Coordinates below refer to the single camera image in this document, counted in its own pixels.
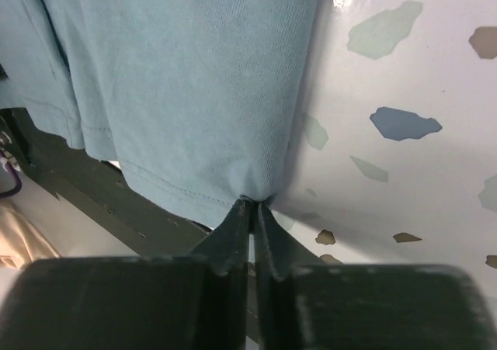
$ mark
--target blue cloth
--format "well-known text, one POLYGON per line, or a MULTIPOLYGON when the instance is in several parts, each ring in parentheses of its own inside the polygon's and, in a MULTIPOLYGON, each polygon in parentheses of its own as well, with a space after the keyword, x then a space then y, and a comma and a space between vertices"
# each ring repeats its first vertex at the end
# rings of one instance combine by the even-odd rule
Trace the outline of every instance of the blue cloth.
POLYGON ((317 0, 0 0, 0 108, 217 226, 281 185, 317 0))

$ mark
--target brown terrazzo spot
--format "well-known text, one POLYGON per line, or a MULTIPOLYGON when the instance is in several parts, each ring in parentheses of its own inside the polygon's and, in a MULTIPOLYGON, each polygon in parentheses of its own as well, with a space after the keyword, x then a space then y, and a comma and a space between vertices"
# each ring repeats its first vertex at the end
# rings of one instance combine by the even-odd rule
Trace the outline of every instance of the brown terrazzo spot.
POLYGON ((490 267, 497 269, 497 255, 487 255, 487 261, 485 263, 490 267))
POLYGON ((469 37, 469 43, 481 59, 497 57, 497 26, 480 26, 469 37))
POLYGON ((422 238, 408 234, 407 232, 401 232, 400 234, 394 235, 395 241, 398 243, 411 243, 413 241, 420 241, 422 238))
POLYGON ((333 233, 331 231, 323 230, 316 238, 316 243, 323 245, 333 245, 334 243, 336 243, 335 236, 333 236, 333 233))
POLYGON ((338 259, 336 259, 332 255, 322 255, 319 258, 322 259, 323 261, 325 261, 326 263, 329 263, 332 265, 343 265, 342 261, 339 261, 338 259))

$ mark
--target metal bolt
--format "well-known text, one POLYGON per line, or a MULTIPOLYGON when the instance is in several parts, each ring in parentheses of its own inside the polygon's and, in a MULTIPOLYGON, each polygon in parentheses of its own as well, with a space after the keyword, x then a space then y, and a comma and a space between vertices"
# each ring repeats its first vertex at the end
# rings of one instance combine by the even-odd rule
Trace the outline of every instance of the metal bolt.
POLYGON ((12 143, 12 139, 10 139, 9 135, 7 135, 7 133, 5 131, 2 131, 0 133, 0 144, 2 146, 5 146, 6 144, 11 144, 12 143))

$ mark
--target beige fabric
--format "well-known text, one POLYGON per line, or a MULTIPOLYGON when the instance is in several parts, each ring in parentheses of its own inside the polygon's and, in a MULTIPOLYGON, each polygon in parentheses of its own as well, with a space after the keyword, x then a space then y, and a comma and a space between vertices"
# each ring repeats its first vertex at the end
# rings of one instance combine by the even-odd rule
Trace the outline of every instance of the beige fabric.
POLYGON ((9 202, 0 200, 0 267, 20 269, 40 258, 60 255, 9 202))

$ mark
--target purple cable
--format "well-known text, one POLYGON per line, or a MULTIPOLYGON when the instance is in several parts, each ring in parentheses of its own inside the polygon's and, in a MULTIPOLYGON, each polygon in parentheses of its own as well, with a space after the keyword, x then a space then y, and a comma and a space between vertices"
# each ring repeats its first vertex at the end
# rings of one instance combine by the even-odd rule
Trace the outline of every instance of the purple cable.
POLYGON ((17 174, 16 170, 13 168, 8 158, 3 154, 2 150, 0 150, 0 158, 5 161, 5 168, 7 169, 7 172, 10 173, 10 175, 14 178, 14 182, 16 183, 13 189, 5 192, 0 192, 0 199, 5 199, 7 197, 14 196, 16 193, 19 193, 19 191, 23 187, 23 183, 21 182, 21 178, 17 174))

